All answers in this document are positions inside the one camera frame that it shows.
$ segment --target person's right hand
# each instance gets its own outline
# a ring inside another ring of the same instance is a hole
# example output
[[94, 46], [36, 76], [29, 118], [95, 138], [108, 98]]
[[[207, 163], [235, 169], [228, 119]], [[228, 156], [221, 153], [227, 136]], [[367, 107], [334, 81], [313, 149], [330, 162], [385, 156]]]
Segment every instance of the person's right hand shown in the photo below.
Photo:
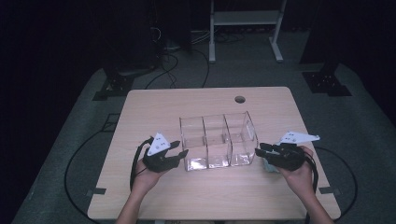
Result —
[[[313, 151], [308, 147], [300, 146], [303, 151], [310, 156], [313, 156]], [[300, 198], [315, 195], [312, 188], [312, 169], [308, 162], [304, 162], [302, 167], [295, 171], [288, 171], [279, 167], [277, 170], [285, 177], [291, 190]]]

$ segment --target dark background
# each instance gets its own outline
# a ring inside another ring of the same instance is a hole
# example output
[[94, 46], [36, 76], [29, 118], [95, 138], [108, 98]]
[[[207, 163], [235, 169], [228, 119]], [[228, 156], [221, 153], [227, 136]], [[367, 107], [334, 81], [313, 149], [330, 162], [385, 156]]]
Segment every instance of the dark background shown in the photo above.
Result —
[[[163, 2], [158, 6], [164, 7], [163, 11], [167, 7]], [[169, 22], [190, 13], [191, 29], [208, 28], [209, 1], [190, 0], [186, 4], [173, 0], [169, 6], [186, 13], [172, 13], [172, 17], [160, 12], [156, 22], [162, 26], [172, 27]], [[260, 0], [217, 3], [220, 10], [277, 7], [274, 1]], [[301, 63], [323, 63], [334, 53], [361, 77], [395, 124], [394, 8], [392, 1], [385, 0], [292, 0], [287, 4], [282, 30], [311, 28]], [[8, 223], [81, 90], [101, 68], [95, 56], [101, 33], [84, 1], [2, 0], [0, 9], [0, 222]], [[177, 32], [165, 34], [175, 37]]]

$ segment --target hand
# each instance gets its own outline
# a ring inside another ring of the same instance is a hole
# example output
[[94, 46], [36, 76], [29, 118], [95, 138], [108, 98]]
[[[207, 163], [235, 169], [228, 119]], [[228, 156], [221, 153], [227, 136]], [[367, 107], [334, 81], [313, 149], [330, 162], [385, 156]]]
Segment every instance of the hand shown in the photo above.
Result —
[[[308, 147], [300, 147], [303, 151], [313, 156], [313, 151]], [[279, 172], [285, 177], [291, 190], [300, 198], [309, 197], [315, 195], [312, 188], [312, 169], [308, 162], [304, 162], [302, 167], [291, 172], [282, 168], [277, 168]]]
[[160, 173], [150, 171], [142, 160], [136, 165], [136, 174], [132, 191], [135, 193], [146, 195], [157, 183], [162, 175], [168, 171]]
[[122, 207], [117, 224], [136, 223], [140, 204], [142, 203], [146, 194], [154, 188], [158, 180], [167, 171], [160, 173], [150, 171], [142, 160], [139, 160], [136, 165], [136, 177], [134, 178], [134, 185], [128, 197], [127, 202]]

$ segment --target table leg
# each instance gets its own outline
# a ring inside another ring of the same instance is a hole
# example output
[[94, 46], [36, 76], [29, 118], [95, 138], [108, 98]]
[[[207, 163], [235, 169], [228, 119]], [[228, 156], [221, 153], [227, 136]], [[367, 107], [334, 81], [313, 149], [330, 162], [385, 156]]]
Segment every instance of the table leg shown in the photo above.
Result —
[[286, 3], [287, 3], [287, 0], [283, 0], [282, 1], [282, 6], [280, 7], [279, 15], [277, 17], [277, 22], [276, 22], [276, 28], [275, 28], [274, 35], [269, 38], [270, 39], [271, 48], [273, 49], [273, 52], [274, 52], [275, 57], [276, 57], [276, 61], [279, 62], [279, 63], [283, 62], [283, 57], [282, 57], [282, 54], [280, 53], [280, 50], [279, 50], [279, 47], [277, 46], [276, 41], [277, 41], [277, 37], [279, 35], [280, 25], [282, 24]]
[[216, 61], [215, 52], [215, 2], [214, 0], [210, 3], [210, 41], [209, 41], [209, 62], [214, 63]]

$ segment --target black strap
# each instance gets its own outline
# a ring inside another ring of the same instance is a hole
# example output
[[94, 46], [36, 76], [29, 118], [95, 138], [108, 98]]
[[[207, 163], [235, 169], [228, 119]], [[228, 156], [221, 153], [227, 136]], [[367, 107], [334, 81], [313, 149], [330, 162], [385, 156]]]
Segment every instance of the black strap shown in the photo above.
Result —
[[150, 137], [148, 140], [144, 141], [136, 151], [136, 154], [134, 154], [134, 162], [132, 163], [132, 170], [131, 170], [131, 178], [129, 180], [129, 188], [132, 190], [132, 186], [134, 185], [134, 178], [136, 177], [136, 165], [137, 161], [139, 160], [140, 153], [142, 152], [142, 148], [145, 144], [151, 144], [152, 141], [154, 141], [153, 137]]

